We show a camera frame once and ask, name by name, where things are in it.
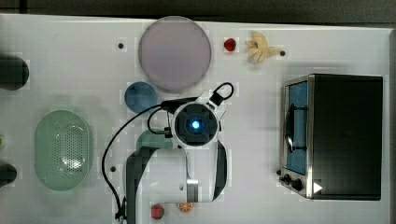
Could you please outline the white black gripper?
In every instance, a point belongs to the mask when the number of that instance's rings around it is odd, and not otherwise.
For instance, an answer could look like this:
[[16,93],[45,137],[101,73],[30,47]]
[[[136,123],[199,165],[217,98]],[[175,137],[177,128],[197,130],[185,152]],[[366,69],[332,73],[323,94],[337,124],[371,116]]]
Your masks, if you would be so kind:
[[181,148],[214,148],[218,142],[220,109],[203,91],[196,100],[181,105],[171,122],[173,141]]

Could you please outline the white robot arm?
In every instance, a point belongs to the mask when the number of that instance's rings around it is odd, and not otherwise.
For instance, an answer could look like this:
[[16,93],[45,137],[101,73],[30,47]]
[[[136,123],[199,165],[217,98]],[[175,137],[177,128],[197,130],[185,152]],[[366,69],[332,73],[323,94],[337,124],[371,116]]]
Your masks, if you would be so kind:
[[227,154],[219,140],[225,98],[216,91],[164,101],[173,115],[163,135],[171,147],[137,149],[126,162],[128,224],[149,224],[158,203],[210,203],[226,187]]

